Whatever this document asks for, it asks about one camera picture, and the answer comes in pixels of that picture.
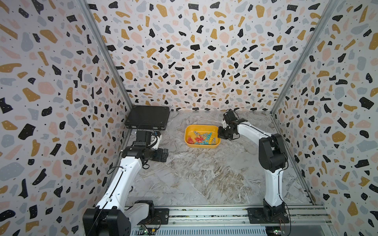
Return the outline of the yellow plastic storage box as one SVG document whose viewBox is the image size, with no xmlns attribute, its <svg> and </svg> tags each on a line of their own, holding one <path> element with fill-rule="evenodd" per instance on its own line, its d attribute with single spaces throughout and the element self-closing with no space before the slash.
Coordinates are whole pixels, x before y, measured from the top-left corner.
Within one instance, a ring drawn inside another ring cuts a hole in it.
<svg viewBox="0 0 378 236">
<path fill-rule="evenodd" d="M 198 124 L 186 128 L 184 141 L 191 148 L 217 148 L 221 142 L 217 126 Z"/>
</svg>

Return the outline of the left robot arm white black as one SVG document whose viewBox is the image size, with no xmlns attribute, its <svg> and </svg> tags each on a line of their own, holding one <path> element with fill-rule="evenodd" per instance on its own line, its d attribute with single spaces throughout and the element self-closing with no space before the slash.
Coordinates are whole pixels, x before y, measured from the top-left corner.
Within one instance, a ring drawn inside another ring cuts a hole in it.
<svg viewBox="0 0 378 236">
<path fill-rule="evenodd" d="M 85 235 L 129 236 L 138 224 L 146 227 L 154 220 L 162 223 L 151 200 L 138 200 L 126 207 L 139 171 L 147 170 L 149 161 L 166 162 L 168 149 L 159 147 L 161 139 L 159 131 L 136 131 L 136 140 L 121 151 L 120 164 L 109 169 L 116 174 L 104 196 L 83 215 Z"/>
</svg>

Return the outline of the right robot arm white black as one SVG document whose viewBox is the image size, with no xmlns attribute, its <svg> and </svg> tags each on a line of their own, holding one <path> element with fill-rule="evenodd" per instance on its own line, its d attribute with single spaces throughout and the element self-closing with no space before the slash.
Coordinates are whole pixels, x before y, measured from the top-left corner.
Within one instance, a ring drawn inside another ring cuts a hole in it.
<svg viewBox="0 0 378 236">
<path fill-rule="evenodd" d="M 244 136 L 258 145 L 258 160 L 265 170 L 263 213 L 266 220 L 273 221 L 279 215 L 285 214 L 282 173 L 288 167 L 288 157 L 284 139 L 280 134 L 271 134 L 253 126 L 229 109 L 223 114 L 218 137 L 231 141 L 235 139 L 235 135 Z"/>
</svg>

